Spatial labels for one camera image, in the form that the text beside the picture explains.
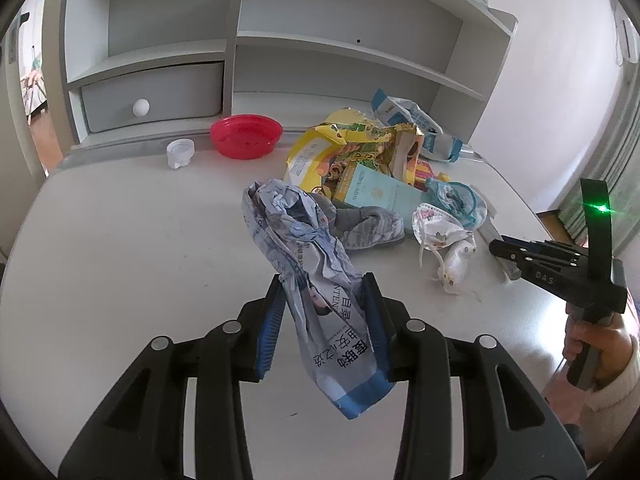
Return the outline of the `person's right hand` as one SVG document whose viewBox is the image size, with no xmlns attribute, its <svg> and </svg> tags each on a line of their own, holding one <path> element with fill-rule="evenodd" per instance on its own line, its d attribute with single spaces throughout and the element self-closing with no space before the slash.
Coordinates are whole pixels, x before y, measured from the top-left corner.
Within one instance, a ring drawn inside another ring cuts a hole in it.
<svg viewBox="0 0 640 480">
<path fill-rule="evenodd" d="M 563 356 L 570 363 L 568 382 L 580 389 L 603 388 L 620 376 L 634 355 L 634 343 L 623 315 L 614 313 L 608 321 L 590 323 L 566 309 Z"/>
</svg>

